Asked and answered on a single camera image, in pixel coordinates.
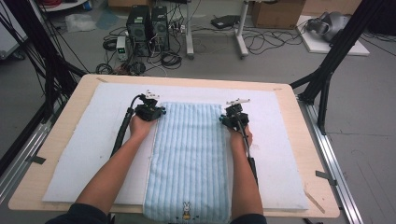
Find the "towel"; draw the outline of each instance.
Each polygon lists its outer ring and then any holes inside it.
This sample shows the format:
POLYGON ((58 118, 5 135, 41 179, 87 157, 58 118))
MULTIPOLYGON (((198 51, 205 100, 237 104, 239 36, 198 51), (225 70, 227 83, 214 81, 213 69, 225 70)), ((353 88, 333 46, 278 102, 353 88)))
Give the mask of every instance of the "towel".
POLYGON ((220 105, 164 103, 143 214, 167 223, 226 223, 230 217, 220 105))

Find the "wooden table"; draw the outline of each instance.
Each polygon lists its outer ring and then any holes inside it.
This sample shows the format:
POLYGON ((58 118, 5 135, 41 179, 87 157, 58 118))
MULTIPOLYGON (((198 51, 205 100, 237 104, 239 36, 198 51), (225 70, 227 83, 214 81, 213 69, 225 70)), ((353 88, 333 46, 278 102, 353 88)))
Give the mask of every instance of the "wooden table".
MULTIPOLYGON (((9 201, 15 210, 67 211, 70 203, 44 203, 41 201, 52 179, 59 158, 65 149, 78 121, 101 82, 166 85, 183 87, 208 87, 240 90, 273 91, 276 94, 290 144, 309 202, 309 209, 301 212, 264 210, 268 217, 338 217, 340 212, 328 180, 317 177, 323 172, 317 150, 305 124, 302 112, 291 87, 287 84, 164 78, 118 77, 87 75, 79 82, 61 116, 53 126, 37 156, 47 159, 43 164, 32 163, 9 201)), ((142 205, 115 204, 111 212, 142 213, 142 205)))

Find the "forearm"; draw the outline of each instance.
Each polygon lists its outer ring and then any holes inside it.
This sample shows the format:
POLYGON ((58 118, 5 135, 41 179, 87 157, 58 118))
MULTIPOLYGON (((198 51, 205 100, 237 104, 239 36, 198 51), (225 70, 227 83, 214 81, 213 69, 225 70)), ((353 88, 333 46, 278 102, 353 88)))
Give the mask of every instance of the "forearm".
POLYGON ((78 196, 76 203, 85 203, 107 214, 117 198, 125 176, 143 139, 131 137, 96 173, 78 196))
POLYGON ((262 214, 259 188, 248 164, 245 146, 232 144, 233 200, 232 219, 245 214, 262 214))

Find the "hand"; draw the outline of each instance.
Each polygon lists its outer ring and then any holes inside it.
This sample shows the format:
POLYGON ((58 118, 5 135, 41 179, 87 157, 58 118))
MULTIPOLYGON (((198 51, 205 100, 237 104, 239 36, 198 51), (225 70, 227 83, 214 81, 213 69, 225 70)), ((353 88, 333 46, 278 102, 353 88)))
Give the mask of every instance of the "hand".
MULTIPOLYGON (((231 134, 230 137, 230 143, 232 147, 243 147, 245 148, 245 140, 242 137, 242 134, 240 132, 237 132, 234 129, 228 129, 228 131, 231 134)), ((245 133, 247 134, 247 142, 248 146, 251 146, 251 143, 253 142, 253 133, 250 132, 250 129, 248 128, 248 125, 245 127, 245 133)))
POLYGON ((149 130, 155 122, 157 120, 145 121, 138 116, 133 116, 129 123, 131 138, 133 137, 143 141, 148 136, 149 130))

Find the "sleeve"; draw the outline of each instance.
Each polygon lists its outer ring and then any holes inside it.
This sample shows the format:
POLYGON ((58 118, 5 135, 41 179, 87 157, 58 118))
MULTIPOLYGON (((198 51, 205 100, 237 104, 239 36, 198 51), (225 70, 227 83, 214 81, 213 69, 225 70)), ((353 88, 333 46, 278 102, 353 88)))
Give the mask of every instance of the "sleeve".
POLYGON ((234 219, 230 224, 267 224, 267 220, 260 214, 247 214, 234 219))
POLYGON ((107 216, 96 207, 84 203, 73 203, 69 211, 53 218, 46 224, 107 224, 107 216))

